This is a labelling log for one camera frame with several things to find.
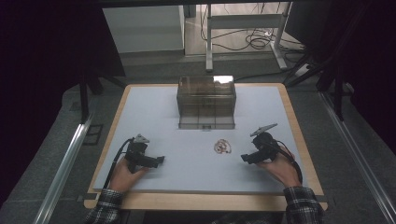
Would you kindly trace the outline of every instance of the tabletop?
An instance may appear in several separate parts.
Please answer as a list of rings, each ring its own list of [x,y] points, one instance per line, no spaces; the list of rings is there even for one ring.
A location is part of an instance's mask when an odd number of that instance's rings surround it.
[[[110,132],[108,134],[101,158],[92,178],[89,194],[96,194],[96,199],[85,200],[84,205],[87,208],[95,207],[100,194],[99,189],[94,189],[94,181],[98,176],[99,170],[106,158],[107,151],[114,136],[116,127],[120,120],[121,112],[124,108],[129,91],[133,87],[142,86],[176,86],[173,84],[157,84],[157,85],[129,85],[121,98],[119,108],[113,120]],[[256,84],[236,84],[236,87],[242,86],[273,86],[277,87],[282,98],[283,105],[287,113],[290,123],[291,131],[294,137],[295,144],[300,154],[304,165],[306,180],[309,187],[316,195],[323,196],[323,190],[318,181],[315,168],[311,161],[309,152],[307,150],[303,134],[297,118],[295,117],[293,108],[286,88],[282,84],[276,83],[256,83]],[[324,209],[327,208],[326,203],[321,203]],[[284,196],[271,194],[229,194],[229,193],[178,193],[178,192],[129,192],[125,195],[122,209],[142,209],[142,210],[196,210],[196,211],[285,211],[286,201]]]

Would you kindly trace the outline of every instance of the metal rail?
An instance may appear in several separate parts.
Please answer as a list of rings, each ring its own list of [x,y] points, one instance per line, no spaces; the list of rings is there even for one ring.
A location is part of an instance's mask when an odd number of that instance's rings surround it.
[[[387,192],[385,191],[382,184],[378,181],[375,177],[373,170],[370,168],[369,163],[364,158],[358,144],[353,139],[352,134],[349,132],[347,126],[343,121],[341,121],[335,112],[332,109],[332,100],[328,93],[319,93],[321,99],[323,100],[324,104],[326,105],[327,111],[332,118],[337,131],[343,137],[346,146],[355,161],[361,175],[366,182],[369,190],[372,192],[373,196],[375,197],[376,202],[378,203],[379,208],[381,209],[385,219],[388,223],[395,224],[396,223],[396,209],[393,205],[391,198],[388,196]]]
[[[81,123],[78,125],[77,130],[73,136],[72,141],[70,142],[69,148],[67,149],[64,159],[61,162],[61,165],[56,173],[55,177],[52,180],[52,183],[49,187],[49,191],[41,204],[40,209],[35,217],[33,223],[42,224],[49,223],[52,212],[56,206],[56,203],[59,200],[59,197],[64,189],[64,184],[66,183],[67,177],[70,174],[70,171],[73,167],[73,164],[76,160],[79,149],[81,148],[82,142],[84,140],[85,134],[88,131],[88,128],[91,125],[91,121],[94,115],[94,111],[97,105],[97,98],[93,98],[90,103],[90,114],[88,115],[85,123]]]

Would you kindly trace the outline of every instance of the transparent plastic box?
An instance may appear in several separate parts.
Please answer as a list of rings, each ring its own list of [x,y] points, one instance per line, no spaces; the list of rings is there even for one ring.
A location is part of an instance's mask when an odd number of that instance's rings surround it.
[[[234,129],[232,76],[181,77],[177,88],[179,129]]]

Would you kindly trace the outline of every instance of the small object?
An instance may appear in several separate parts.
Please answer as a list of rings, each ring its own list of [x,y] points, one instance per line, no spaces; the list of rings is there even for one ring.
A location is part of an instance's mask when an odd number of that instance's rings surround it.
[[[146,148],[148,147],[146,143],[149,143],[149,140],[138,134],[128,145],[125,159],[129,162],[128,169],[131,173],[134,173],[136,166],[157,168],[159,164],[163,163],[165,156],[157,158],[145,156]]]
[[[134,139],[134,142],[136,143],[149,143],[149,140],[145,138],[142,134],[138,134],[136,138]]]
[[[219,154],[223,152],[231,153],[231,145],[227,140],[219,139],[219,141],[215,144],[215,151]]]
[[[260,133],[253,139],[254,146],[259,150],[252,154],[241,155],[242,160],[248,164],[257,163],[270,159],[273,161],[279,152],[280,146],[271,134],[267,132]]]
[[[264,126],[264,127],[260,127],[256,132],[251,133],[250,137],[252,137],[254,135],[259,135],[261,133],[264,133],[265,131],[274,128],[276,125],[277,125],[277,123],[273,123],[273,124],[270,124],[270,125],[267,125],[267,126]]]

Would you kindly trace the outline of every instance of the wall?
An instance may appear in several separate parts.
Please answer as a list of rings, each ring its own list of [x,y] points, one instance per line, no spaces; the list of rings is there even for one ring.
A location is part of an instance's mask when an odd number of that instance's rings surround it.
[[[104,8],[119,53],[184,49],[182,6]]]

